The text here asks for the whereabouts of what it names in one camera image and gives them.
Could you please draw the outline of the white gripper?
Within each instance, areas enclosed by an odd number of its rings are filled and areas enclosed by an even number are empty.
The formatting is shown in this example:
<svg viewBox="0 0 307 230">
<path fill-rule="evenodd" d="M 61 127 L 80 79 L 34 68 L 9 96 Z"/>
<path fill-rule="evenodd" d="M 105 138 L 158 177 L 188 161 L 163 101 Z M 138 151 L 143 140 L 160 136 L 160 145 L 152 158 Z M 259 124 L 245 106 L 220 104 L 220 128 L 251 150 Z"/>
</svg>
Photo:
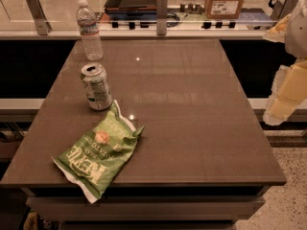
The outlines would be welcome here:
<svg viewBox="0 0 307 230">
<path fill-rule="evenodd" d="M 307 58 L 307 0 L 298 0 L 291 14 L 266 30 L 263 38 L 270 42 L 285 42 L 286 52 L 296 58 Z M 307 60 L 296 61 L 290 67 L 281 65 L 268 97 L 263 121 L 279 126 L 307 99 Z"/>
</svg>

